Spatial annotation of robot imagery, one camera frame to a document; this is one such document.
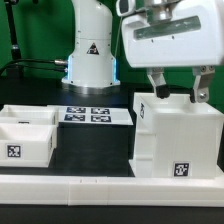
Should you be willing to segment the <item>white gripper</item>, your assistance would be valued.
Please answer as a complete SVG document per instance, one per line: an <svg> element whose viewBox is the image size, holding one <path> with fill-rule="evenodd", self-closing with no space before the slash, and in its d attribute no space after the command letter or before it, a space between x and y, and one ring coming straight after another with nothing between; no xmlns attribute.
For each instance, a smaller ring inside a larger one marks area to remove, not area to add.
<svg viewBox="0 0 224 224"><path fill-rule="evenodd" d="M214 66L224 65L224 0L179 0L167 9L171 16L166 21L153 21L149 7L123 19L127 61L134 68L148 68L148 79L160 99L169 97L160 67L193 67L190 100L207 102Z"/></svg>

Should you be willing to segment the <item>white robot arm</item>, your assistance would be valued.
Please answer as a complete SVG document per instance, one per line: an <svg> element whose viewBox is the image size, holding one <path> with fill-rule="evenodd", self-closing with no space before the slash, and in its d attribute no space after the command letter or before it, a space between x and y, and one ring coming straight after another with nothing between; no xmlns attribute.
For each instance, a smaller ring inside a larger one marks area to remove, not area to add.
<svg viewBox="0 0 224 224"><path fill-rule="evenodd" d="M71 0L75 49L62 83L81 92L119 84L111 54L112 13L99 0ZM215 68L224 65L224 0L117 0L124 52L129 65L145 68L159 98L169 96L164 70L190 67L194 102L209 99Z"/></svg>

